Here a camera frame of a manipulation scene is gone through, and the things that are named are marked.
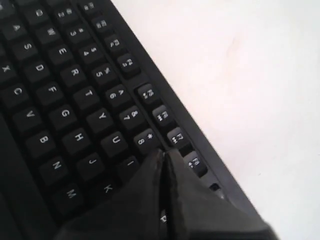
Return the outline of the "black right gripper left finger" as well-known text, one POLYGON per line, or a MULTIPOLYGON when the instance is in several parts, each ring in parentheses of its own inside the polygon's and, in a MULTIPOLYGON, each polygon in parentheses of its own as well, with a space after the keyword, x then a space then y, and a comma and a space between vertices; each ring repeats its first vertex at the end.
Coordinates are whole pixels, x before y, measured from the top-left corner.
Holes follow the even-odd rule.
POLYGON ((159 240, 164 152, 153 150, 109 200, 65 223, 56 240, 159 240))

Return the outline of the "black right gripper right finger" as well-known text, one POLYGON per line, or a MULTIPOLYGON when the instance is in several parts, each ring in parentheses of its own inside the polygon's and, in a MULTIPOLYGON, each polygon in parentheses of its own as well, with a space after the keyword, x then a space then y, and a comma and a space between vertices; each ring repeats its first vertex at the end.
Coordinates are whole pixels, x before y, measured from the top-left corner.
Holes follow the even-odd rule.
POLYGON ((219 198, 185 165, 176 149, 165 157, 171 240, 276 240, 272 227, 219 198))

